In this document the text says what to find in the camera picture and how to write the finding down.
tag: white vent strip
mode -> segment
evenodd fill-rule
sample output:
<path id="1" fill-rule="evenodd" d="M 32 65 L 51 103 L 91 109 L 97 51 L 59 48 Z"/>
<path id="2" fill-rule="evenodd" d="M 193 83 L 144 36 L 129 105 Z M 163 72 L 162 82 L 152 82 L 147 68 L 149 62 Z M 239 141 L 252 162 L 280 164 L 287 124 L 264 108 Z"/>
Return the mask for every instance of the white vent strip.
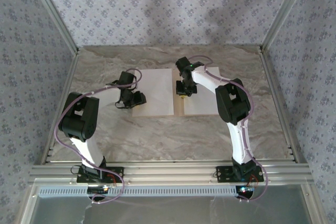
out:
<path id="1" fill-rule="evenodd" d="M 110 188 L 107 195 L 115 196 L 121 188 Z M 39 196 L 83 196 L 86 186 L 43 187 Z M 235 186 L 126 186 L 123 197 L 160 196 L 236 196 Z"/>

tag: wallpaper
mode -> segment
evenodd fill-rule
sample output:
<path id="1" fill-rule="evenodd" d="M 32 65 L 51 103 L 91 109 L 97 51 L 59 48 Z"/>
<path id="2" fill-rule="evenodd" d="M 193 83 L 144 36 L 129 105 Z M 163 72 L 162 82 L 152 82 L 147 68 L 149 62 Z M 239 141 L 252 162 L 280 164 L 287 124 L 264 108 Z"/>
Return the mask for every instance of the wallpaper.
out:
<path id="1" fill-rule="evenodd" d="M 283 0 L 53 0 L 77 46 L 261 44 Z"/>
<path id="2" fill-rule="evenodd" d="M 0 223 L 12 223 L 72 55 L 40 0 L 0 0 Z"/>
<path id="3" fill-rule="evenodd" d="M 270 56 L 290 127 L 336 223 L 336 1 L 297 0 Z"/>

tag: purple cable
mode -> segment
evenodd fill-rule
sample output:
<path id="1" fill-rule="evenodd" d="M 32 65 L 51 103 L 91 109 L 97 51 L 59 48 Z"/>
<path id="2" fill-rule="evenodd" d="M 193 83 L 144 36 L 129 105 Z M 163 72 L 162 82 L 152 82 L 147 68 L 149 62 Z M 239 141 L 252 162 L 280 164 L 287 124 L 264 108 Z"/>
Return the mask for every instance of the purple cable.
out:
<path id="1" fill-rule="evenodd" d="M 240 85 L 240 84 L 238 84 L 238 83 L 235 83 L 234 81 L 231 81 L 231 80 L 226 79 L 226 78 L 217 77 L 217 76 L 215 76 L 214 74 L 210 73 L 210 72 L 207 70 L 207 66 L 209 66 L 209 65 L 212 64 L 212 63 L 214 63 L 214 61 L 213 61 L 210 57 L 205 56 L 205 55 L 194 55 L 194 56 L 191 56 L 189 59 L 193 59 L 193 58 L 196 58 L 196 57 L 202 57 L 202 58 L 208 59 L 210 62 L 204 65 L 204 71 L 205 71 L 209 76 L 211 76 L 212 78 L 214 78 L 214 79 L 216 79 L 216 80 L 218 80 L 218 81 L 225 81 L 225 82 L 228 82 L 228 83 L 230 83 L 230 84 L 232 84 L 232 85 L 235 85 L 235 86 L 239 87 L 240 89 L 242 89 L 242 90 L 246 93 L 246 95 L 247 95 L 247 97 L 248 97 L 248 100 L 249 100 L 249 102 L 250 102 L 250 104 L 251 104 L 251 109 L 250 109 L 248 115 L 243 119 L 243 121 L 242 121 L 242 123 L 241 123 L 242 126 L 243 126 L 241 132 L 242 132 L 242 134 L 243 134 L 243 144 L 244 144 L 244 148 L 245 148 L 245 150 L 246 150 L 246 152 L 247 152 L 247 155 L 253 160 L 254 163 L 256 163 L 256 165 L 260 166 L 261 170 L 262 170 L 262 171 L 264 172 L 264 174 L 265 174 L 265 188 L 264 188 L 264 190 L 262 191 L 262 193 L 261 193 L 258 197 L 254 198 L 254 199 L 248 199 L 248 198 L 246 198 L 246 197 L 244 197 L 244 196 L 240 196 L 240 197 L 243 198 L 243 199 L 245 199 L 245 200 L 250 200 L 250 201 L 257 200 L 257 199 L 261 198 L 261 197 L 265 194 L 265 192 L 266 192 L 266 190 L 267 190 L 267 187 L 268 187 L 268 175 L 267 175 L 267 172 L 266 172 L 265 168 L 264 168 L 264 167 L 263 167 L 263 166 L 262 166 L 262 165 L 261 165 L 261 164 L 260 164 L 260 163 L 259 163 L 259 162 L 258 162 L 252 155 L 251 155 L 251 152 L 249 151 L 249 149 L 248 149 L 248 147 L 247 147 L 244 123 L 245 123 L 245 121 L 246 121 L 247 119 L 249 119 L 249 118 L 251 117 L 251 115 L 252 115 L 252 113 L 253 113 L 253 111 L 254 111 L 254 103 L 253 103 L 252 96 L 251 96 L 250 93 L 247 91 L 247 89 L 245 89 L 242 85 Z"/>
<path id="2" fill-rule="evenodd" d="M 116 172 L 114 172 L 114 171 L 111 171 L 111 170 L 107 170 L 107 169 L 104 169 L 104 168 L 101 168 L 101 167 L 96 166 L 96 165 L 93 164 L 92 162 L 88 161 L 88 160 L 87 160 L 87 159 L 86 159 L 86 158 L 85 158 L 85 157 L 84 157 L 78 150 L 76 150 L 75 148 L 73 148 L 73 147 L 70 146 L 70 145 L 67 145 L 67 144 L 63 143 L 63 142 L 58 138 L 58 136 L 57 136 L 57 133 L 58 133 L 58 125 L 60 124 L 60 122 L 61 122 L 62 119 L 64 118 L 65 114 L 70 110 L 70 108 L 71 108 L 73 105 L 75 105 L 80 99 L 82 99 L 82 98 L 84 98 L 84 97 L 87 97 L 88 95 L 93 95 L 93 94 L 100 93 L 100 92 L 102 92 L 102 91 L 104 91 L 104 90 L 114 89 L 114 88 L 126 88 L 126 87 L 130 87 L 130 86 L 132 86 L 132 85 L 134 85 L 134 84 L 137 84 L 137 83 L 141 80 L 141 78 L 142 78 L 142 72 L 141 72 L 139 69 L 135 69 L 135 68 L 130 68 L 130 69 L 126 70 L 126 72 L 128 72 L 128 71 L 130 71 L 130 70 L 135 70 L 135 71 L 137 71 L 137 72 L 140 73 L 140 77 L 139 77 L 139 79 L 138 79 L 136 82 L 131 83 L 131 84 L 125 84 L 125 85 L 108 86 L 108 87 L 104 87 L 104 88 L 101 88 L 101 89 L 97 89 L 97 90 L 95 90 L 95 91 L 91 91 L 91 92 L 82 94 L 81 96 L 79 96 L 79 97 L 77 97 L 76 99 L 74 99 L 74 100 L 73 100 L 73 101 L 72 101 L 72 102 L 71 102 L 71 103 L 64 109 L 64 111 L 63 111 L 63 113 L 61 114 L 60 118 L 57 120 L 56 125 L 55 125 L 55 128 L 54 128 L 54 137 L 55 137 L 56 141 L 57 141 L 60 145 L 62 145 L 62 146 L 64 146 L 64 147 L 66 147 L 66 148 L 72 150 L 73 152 L 75 152 L 79 157 L 81 157 L 82 159 L 84 159 L 86 162 L 88 162 L 88 164 L 90 164 L 90 165 L 91 165 L 92 167 L 94 167 L 95 169 L 97 169 L 97 170 L 101 170 L 102 172 L 110 173 L 110 174 L 112 174 L 113 176 L 117 176 L 117 177 L 121 180 L 122 187 L 121 187 L 121 190 L 120 190 L 120 192 L 118 193 L 118 195 L 116 195 L 114 198 L 111 198 L 111 199 L 109 199 L 109 200 L 105 200 L 105 201 L 94 201 L 94 198 L 98 196 L 98 194 L 96 194 L 96 195 L 94 195 L 94 196 L 92 197 L 92 199 L 91 199 L 92 203 L 95 203 L 95 204 L 105 204 L 105 203 L 109 203 L 109 202 L 112 202 L 112 201 L 118 199 L 118 198 L 123 194 L 123 192 L 124 192 L 125 181 L 123 180 L 123 178 L 122 178 L 118 173 L 116 173 Z"/>

